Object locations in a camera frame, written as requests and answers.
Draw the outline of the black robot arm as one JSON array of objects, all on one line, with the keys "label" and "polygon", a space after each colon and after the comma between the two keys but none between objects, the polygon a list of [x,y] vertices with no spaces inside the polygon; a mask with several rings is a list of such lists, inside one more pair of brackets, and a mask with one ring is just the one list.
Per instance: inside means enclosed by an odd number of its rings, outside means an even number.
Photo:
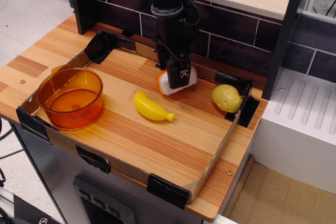
[{"label": "black robot arm", "polygon": [[201,20],[194,0],[152,0],[157,33],[153,38],[160,68],[166,70],[173,91],[192,82],[191,44],[198,37]]}]

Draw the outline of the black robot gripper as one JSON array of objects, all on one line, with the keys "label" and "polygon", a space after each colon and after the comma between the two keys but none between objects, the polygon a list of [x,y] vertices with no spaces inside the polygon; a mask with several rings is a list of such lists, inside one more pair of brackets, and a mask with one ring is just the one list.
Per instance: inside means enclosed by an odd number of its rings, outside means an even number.
[{"label": "black robot gripper", "polygon": [[157,18],[157,34],[153,41],[160,69],[167,68],[169,87],[187,86],[191,75],[191,43],[198,37],[200,11],[194,1],[182,1],[176,9],[151,6]]}]

